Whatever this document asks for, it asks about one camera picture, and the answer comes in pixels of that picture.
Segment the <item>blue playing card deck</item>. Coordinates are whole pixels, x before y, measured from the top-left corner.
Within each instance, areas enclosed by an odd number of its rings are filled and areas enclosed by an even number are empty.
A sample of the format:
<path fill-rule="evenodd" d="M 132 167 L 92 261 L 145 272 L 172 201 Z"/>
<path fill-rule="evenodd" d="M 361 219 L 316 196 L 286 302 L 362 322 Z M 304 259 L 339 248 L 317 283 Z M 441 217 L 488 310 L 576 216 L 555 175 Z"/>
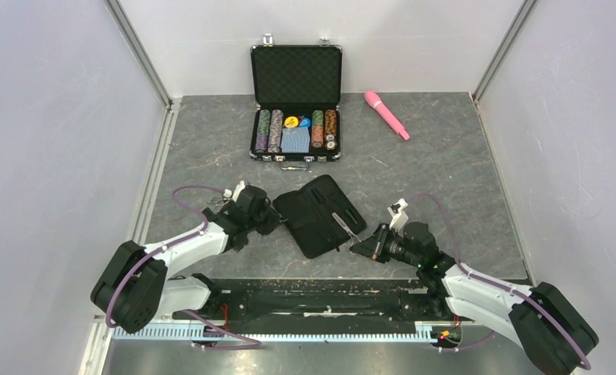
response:
<path fill-rule="evenodd" d="M 307 127 L 284 128 L 280 149 L 282 153 L 308 153 L 311 134 Z"/>

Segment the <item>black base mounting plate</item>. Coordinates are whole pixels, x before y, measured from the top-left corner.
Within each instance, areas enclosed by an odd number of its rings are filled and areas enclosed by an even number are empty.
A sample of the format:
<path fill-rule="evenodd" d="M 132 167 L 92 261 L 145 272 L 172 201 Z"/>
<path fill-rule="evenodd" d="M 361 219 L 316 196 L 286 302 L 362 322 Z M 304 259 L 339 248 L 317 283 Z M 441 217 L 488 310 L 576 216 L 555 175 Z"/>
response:
<path fill-rule="evenodd" d="M 454 324 L 417 279 L 213 279 L 197 310 L 238 334 L 408 334 L 415 322 Z"/>

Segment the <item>black poker chip case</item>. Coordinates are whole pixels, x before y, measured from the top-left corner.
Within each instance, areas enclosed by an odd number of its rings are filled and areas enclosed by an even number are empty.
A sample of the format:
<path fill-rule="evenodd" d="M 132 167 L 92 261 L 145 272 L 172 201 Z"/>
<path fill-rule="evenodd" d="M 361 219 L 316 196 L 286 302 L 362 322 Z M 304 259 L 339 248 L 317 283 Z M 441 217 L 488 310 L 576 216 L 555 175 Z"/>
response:
<path fill-rule="evenodd" d="M 259 162 L 279 163 L 287 170 L 295 162 L 298 170 L 313 163 L 333 163 L 342 156 L 342 121 L 340 115 L 341 81 L 344 50 L 323 37 L 312 45 L 277 44 L 273 35 L 264 34 L 260 43 L 251 46 L 251 72 L 255 94 L 255 120 L 248 155 Z M 288 116 L 312 119 L 315 110 L 337 112 L 336 147 L 327 150 L 310 145 L 308 153 L 254 152 L 259 111 L 280 109 L 283 122 Z"/>

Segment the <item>yellow dealer button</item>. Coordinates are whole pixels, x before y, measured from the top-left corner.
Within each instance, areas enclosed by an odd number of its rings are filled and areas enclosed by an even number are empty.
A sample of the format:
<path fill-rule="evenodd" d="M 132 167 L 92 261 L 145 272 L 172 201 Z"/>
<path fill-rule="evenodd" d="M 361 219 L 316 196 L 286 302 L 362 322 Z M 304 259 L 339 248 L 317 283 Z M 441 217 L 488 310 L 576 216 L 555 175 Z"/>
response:
<path fill-rule="evenodd" d="M 288 116 L 283 122 L 285 128 L 295 128 L 298 127 L 299 124 L 300 120 L 296 116 Z"/>

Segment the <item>green orange chip stack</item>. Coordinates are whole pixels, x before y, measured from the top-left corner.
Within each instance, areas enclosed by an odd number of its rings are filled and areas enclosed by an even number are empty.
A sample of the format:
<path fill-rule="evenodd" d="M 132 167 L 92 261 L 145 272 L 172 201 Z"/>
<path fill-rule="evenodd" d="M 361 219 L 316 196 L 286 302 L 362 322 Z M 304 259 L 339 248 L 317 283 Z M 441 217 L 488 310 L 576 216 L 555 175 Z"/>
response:
<path fill-rule="evenodd" d="M 324 144 L 324 112 L 315 110 L 312 113 L 311 143 L 313 148 L 322 148 Z"/>

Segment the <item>purple green chip stack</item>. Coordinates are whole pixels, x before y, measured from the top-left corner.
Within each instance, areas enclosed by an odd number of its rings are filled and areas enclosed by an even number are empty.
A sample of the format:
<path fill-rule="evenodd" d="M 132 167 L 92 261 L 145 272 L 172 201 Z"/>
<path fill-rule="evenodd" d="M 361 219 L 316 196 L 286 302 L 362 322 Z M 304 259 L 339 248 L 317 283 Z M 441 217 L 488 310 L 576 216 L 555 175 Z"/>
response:
<path fill-rule="evenodd" d="M 271 112 L 268 109 L 259 111 L 254 152 L 266 152 L 269 141 Z"/>

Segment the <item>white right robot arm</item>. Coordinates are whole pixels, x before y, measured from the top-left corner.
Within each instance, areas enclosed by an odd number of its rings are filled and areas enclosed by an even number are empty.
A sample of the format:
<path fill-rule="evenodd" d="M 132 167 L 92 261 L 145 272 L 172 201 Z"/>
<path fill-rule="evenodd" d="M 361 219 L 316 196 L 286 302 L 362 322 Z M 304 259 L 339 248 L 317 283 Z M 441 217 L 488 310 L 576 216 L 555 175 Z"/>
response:
<path fill-rule="evenodd" d="M 457 263 L 439 249 L 425 223 L 408 223 L 401 232 L 382 223 L 351 250 L 378 263 L 397 260 L 415 266 L 433 316 L 454 314 L 481 323 L 522 348 L 544 374 L 570 374 L 589 366 L 587 355 L 600 343 L 557 287 L 513 284 Z"/>

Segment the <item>silver scissors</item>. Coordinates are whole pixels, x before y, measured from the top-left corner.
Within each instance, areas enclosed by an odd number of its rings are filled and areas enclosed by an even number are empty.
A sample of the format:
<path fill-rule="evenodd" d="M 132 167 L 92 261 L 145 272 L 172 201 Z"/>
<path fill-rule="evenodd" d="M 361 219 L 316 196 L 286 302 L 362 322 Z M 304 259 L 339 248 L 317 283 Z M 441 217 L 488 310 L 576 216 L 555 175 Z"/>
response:
<path fill-rule="evenodd" d="M 209 207 L 210 209 L 217 211 L 225 204 L 230 202 L 232 195 L 233 192 L 229 189 L 226 189 L 224 193 L 207 199 L 205 201 L 205 207 Z"/>

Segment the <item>brown orange chip stack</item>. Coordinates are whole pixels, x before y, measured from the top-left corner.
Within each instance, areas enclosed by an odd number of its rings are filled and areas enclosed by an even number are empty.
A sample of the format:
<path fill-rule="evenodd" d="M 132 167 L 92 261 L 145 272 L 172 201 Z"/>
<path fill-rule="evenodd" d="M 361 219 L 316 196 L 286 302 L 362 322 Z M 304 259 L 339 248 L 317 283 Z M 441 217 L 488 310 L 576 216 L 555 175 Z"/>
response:
<path fill-rule="evenodd" d="M 336 147 L 336 125 L 337 112 L 334 109 L 328 109 L 325 112 L 324 137 L 325 147 L 327 150 L 334 150 Z"/>

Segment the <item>purple grey chip stack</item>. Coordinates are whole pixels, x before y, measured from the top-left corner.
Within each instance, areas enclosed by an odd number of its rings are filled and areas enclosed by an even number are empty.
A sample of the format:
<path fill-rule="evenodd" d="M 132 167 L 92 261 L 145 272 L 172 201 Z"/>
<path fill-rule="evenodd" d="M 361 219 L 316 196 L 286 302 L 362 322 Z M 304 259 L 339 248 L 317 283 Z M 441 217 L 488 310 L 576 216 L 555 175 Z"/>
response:
<path fill-rule="evenodd" d="M 280 143 L 283 129 L 283 112 L 280 109 L 274 109 L 271 112 L 269 122 L 269 139 L 267 144 L 267 152 L 278 153 L 280 151 Z"/>

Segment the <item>black zippered tool pouch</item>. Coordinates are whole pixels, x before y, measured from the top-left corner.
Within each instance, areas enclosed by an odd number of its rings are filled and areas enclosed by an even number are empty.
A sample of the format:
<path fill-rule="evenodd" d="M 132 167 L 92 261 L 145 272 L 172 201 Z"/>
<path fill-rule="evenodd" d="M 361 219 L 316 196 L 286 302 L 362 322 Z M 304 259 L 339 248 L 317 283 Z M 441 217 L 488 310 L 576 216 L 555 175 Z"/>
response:
<path fill-rule="evenodd" d="M 337 213 L 357 235 L 367 227 L 363 216 L 329 174 L 278 196 L 272 205 L 285 219 L 285 226 L 307 259 L 317 258 L 350 240 L 331 213 Z"/>

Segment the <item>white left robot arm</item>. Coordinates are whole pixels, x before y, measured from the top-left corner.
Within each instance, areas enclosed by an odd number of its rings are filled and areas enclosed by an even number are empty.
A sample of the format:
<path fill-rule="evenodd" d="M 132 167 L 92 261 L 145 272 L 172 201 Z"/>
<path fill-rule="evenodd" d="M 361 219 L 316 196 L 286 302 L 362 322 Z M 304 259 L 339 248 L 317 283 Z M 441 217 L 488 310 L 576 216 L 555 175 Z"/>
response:
<path fill-rule="evenodd" d="M 201 260 L 239 251 L 248 235 L 271 234 L 283 217 L 267 193 L 241 181 L 234 189 L 216 188 L 219 211 L 195 209 L 200 223 L 166 240 L 140 245 L 123 242 L 115 251 L 90 296 L 105 314 L 109 328 L 135 334 L 153 319 L 174 313 L 216 316 L 222 308 L 222 289 L 208 277 L 181 272 Z"/>

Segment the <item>purple handled scissors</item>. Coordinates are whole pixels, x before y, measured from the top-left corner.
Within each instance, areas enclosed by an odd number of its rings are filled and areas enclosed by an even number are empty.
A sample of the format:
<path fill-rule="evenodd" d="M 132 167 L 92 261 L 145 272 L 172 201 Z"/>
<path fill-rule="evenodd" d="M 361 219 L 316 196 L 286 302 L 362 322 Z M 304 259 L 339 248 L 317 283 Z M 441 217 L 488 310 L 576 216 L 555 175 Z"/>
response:
<path fill-rule="evenodd" d="M 335 219 L 335 221 L 337 222 L 337 224 L 346 232 L 346 234 L 349 236 L 349 238 L 351 239 L 351 243 L 353 245 L 356 245 L 358 243 L 361 242 L 360 238 L 358 237 L 358 235 L 347 225 L 347 223 L 336 213 L 336 212 L 332 212 L 331 213 L 332 217 Z"/>

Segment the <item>pink wand massager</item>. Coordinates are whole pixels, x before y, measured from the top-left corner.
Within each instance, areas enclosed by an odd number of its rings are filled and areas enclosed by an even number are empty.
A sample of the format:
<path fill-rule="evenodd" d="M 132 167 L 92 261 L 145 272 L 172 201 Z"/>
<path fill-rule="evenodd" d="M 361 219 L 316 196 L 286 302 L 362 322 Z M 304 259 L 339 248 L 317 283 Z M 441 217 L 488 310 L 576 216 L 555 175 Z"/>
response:
<path fill-rule="evenodd" d="M 388 126 L 404 141 L 408 141 L 411 137 L 400 120 L 387 108 L 382 99 L 374 91 L 364 93 L 364 99 L 368 105 L 374 109 Z"/>

